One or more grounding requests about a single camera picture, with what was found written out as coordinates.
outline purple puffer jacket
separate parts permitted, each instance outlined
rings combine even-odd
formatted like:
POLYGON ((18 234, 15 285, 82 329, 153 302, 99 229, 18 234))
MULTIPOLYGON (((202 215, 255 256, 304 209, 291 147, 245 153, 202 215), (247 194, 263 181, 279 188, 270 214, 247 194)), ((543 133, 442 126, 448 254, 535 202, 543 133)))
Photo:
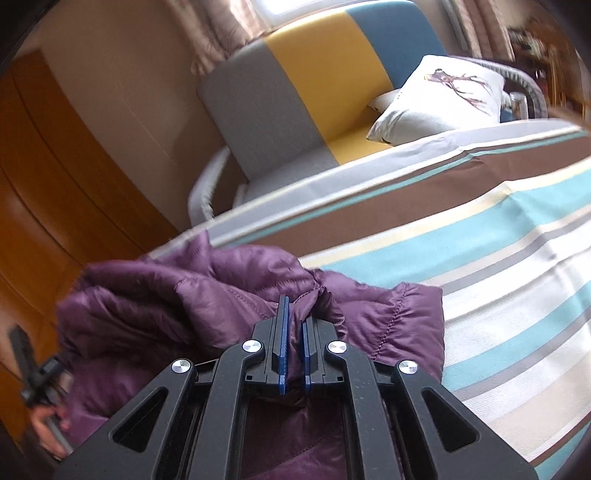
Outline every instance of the purple puffer jacket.
POLYGON ((340 408, 299 394, 301 323, 310 314, 370 358, 443 369, 441 290, 401 283, 392 290, 341 274, 306 270, 279 249, 213 249, 207 233, 167 258, 90 265, 58 305, 61 359, 74 375, 67 399, 75 445, 83 442, 176 358, 218 358, 291 305, 289 373, 282 403, 249 405, 242 477, 346 478, 340 408))

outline black tool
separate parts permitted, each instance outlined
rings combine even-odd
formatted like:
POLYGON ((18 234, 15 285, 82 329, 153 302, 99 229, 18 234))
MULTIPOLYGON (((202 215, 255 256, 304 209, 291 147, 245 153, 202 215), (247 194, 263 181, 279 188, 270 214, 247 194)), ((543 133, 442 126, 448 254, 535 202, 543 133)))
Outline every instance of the black tool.
MULTIPOLYGON (((35 362, 33 347, 27 333, 18 325, 9 333, 12 351, 21 372, 21 398, 28 408, 34 405, 59 405, 63 392, 58 384, 64 366, 56 356, 51 356, 40 367, 35 362)), ((60 419, 57 416, 47 420, 47 427, 53 436, 64 447, 66 452, 73 449, 59 428, 60 419)))
MULTIPOLYGON (((238 480, 251 395, 284 393, 289 300, 215 361, 167 367, 55 480, 238 480)), ((304 385, 343 411, 350 480, 535 480, 535 470, 414 361, 372 362, 308 318, 304 385)))

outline grey sofa armrest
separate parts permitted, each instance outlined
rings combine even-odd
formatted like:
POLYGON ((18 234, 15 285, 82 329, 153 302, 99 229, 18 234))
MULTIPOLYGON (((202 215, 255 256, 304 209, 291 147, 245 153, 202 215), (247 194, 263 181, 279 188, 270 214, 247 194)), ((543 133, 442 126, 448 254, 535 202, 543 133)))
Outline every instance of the grey sofa armrest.
POLYGON ((232 153, 223 147, 209 161, 189 194, 189 218, 196 226, 213 218, 212 196, 232 153))
POLYGON ((473 59, 471 57, 456 57, 458 59, 471 61, 477 63, 487 69, 491 69, 497 73, 503 75, 504 78, 512 80, 518 85, 522 86, 526 92, 526 95, 531 99, 531 104, 534 107, 534 118, 548 118, 548 108, 546 107, 546 99, 540 87, 534 81, 532 77, 523 72, 522 70, 509 67, 494 61, 473 59))

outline beige wall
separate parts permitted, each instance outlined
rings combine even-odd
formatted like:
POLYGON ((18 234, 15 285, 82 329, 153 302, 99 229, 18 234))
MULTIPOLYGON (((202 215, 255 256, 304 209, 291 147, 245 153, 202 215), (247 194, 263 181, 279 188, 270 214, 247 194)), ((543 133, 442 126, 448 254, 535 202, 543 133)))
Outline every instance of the beige wall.
POLYGON ((522 27, 530 17, 548 18, 549 14, 534 0, 496 0, 508 27, 522 27))
POLYGON ((457 44, 452 25, 449 23, 441 0, 413 0, 413 2, 429 20, 446 52, 450 55, 462 55, 462 49, 457 44))
POLYGON ((35 48, 107 153, 171 223, 188 228, 189 191, 223 139, 163 2, 61 0, 21 50, 35 48))

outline bird print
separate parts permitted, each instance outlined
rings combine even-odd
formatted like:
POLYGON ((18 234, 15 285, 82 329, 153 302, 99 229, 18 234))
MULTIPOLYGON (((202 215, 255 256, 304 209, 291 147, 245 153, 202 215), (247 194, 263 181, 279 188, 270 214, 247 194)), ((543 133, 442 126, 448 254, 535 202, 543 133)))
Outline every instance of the bird print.
POLYGON ((467 82, 475 82, 478 85, 481 85, 489 94, 491 94, 492 89, 491 89, 490 85, 488 85, 488 83, 484 79, 477 77, 476 75, 470 75, 470 76, 462 75, 461 77, 457 77, 457 76, 449 75, 449 74, 445 73, 442 69, 437 69, 437 70, 435 70, 434 73, 425 75, 425 80, 428 80, 429 82, 442 83, 446 87, 451 88, 454 92, 456 92, 456 95, 458 97, 467 101, 475 109, 480 110, 481 112, 484 112, 484 113, 488 113, 486 110, 483 109, 483 106, 486 105, 485 102, 483 102, 482 100, 479 100, 478 98, 471 98, 471 97, 463 96, 463 95, 469 95, 469 93, 462 92, 453 84, 453 82, 458 82, 460 80, 465 80, 467 82))

